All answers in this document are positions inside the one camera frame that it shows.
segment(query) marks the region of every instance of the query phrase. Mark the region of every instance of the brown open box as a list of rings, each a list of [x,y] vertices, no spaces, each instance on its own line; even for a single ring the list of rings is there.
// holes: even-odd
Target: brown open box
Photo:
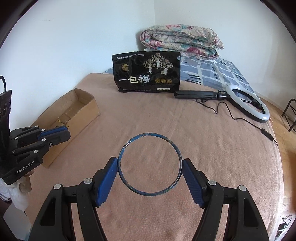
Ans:
[[[81,89],[74,89],[56,100],[32,124],[40,128],[51,129],[66,125],[71,134],[67,142],[50,148],[43,157],[42,165],[49,167],[61,151],[99,115],[99,108],[94,97]]]

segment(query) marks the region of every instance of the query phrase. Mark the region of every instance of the folded quilt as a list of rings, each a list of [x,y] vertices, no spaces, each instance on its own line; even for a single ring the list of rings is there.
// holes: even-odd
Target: folded quilt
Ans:
[[[148,48],[204,60],[218,58],[218,49],[224,48],[212,29],[184,24],[152,26],[142,32],[141,42]]]

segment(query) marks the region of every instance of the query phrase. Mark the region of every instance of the circular hoop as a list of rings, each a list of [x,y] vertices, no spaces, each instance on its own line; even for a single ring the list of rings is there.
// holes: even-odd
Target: circular hoop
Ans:
[[[237,85],[228,85],[226,87],[226,92],[231,98],[231,103],[240,111],[242,111],[245,115],[261,123],[265,123],[269,120],[268,108],[262,102],[262,100],[260,100],[259,97],[251,91]],[[259,104],[261,104],[262,113],[256,111],[255,109],[247,105],[245,102],[243,102],[238,96],[236,96],[235,92],[241,93],[247,97],[255,99]]]
[[[168,143],[170,143],[172,145],[172,147],[175,149],[176,153],[178,154],[178,157],[179,157],[179,162],[180,162],[180,168],[179,168],[179,172],[178,172],[178,176],[177,178],[174,180],[174,182],[169,185],[167,188],[163,189],[162,191],[158,191],[158,192],[142,192],[140,190],[137,190],[135,189],[134,187],[132,187],[128,182],[127,180],[124,178],[123,176],[123,173],[122,173],[122,170],[121,170],[121,158],[122,158],[122,155],[125,151],[125,148],[131,144],[133,141],[141,138],[141,137],[146,137],[146,136],[153,136],[153,137],[158,137],[158,138],[161,138],[161,139],[164,139],[166,140]],[[158,195],[161,195],[161,194],[164,194],[166,192],[168,192],[169,190],[171,190],[176,184],[177,182],[179,181],[181,175],[182,175],[182,156],[181,156],[181,152],[180,150],[178,149],[178,147],[170,140],[168,139],[167,137],[163,136],[163,135],[160,135],[160,134],[157,134],[157,133],[143,133],[143,134],[139,134],[133,138],[131,138],[121,149],[120,153],[119,153],[119,156],[118,156],[118,173],[119,173],[119,176],[122,180],[122,182],[130,189],[132,190],[133,192],[137,193],[137,194],[140,194],[140,195],[143,195],[143,196],[158,196]]]

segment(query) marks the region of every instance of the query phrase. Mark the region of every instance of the white cloth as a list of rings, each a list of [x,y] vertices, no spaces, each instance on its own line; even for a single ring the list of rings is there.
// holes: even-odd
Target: white cloth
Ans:
[[[25,178],[21,177],[15,183],[7,185],[2,178],[0,178],[0,198],[4,201],[13,202],[17,209],[25,211],[29,205],[28,193],[20,190],[20,184],[25,182]]]

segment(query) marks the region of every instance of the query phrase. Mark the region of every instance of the blue rubber pad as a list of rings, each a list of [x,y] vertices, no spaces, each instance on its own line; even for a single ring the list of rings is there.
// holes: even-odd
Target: blue rubber pad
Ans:
[[[43,131],[43,132],[41,132],[41,135],[38,137],[38,140],[40,141],[45,136],[48,136],[50,134],[57,133],[57,132],[60,132],[60,131],[64,131],[64,130],[68,130],[68,128],[65,127],[65,126],[61,126],[59,128],[54,128],[54,129],[50,129],[48,131]]]
[[[96,204],[100,207],[104,202],[106,202],[111,187],[113,185],[114,179],[117,174],[117,162],[118,159],[114,158],[113,163],[106,172],[104,179],[102,180],[100,186],[98,187],[98,195],[96,198]]]
[[[183,161],[182,173],[193,198],[194,203],[198,204],[200,207],[203,207],[205,204],[202,198],[202,187],[195,178],[192,170],[190,169],[187,162]]]

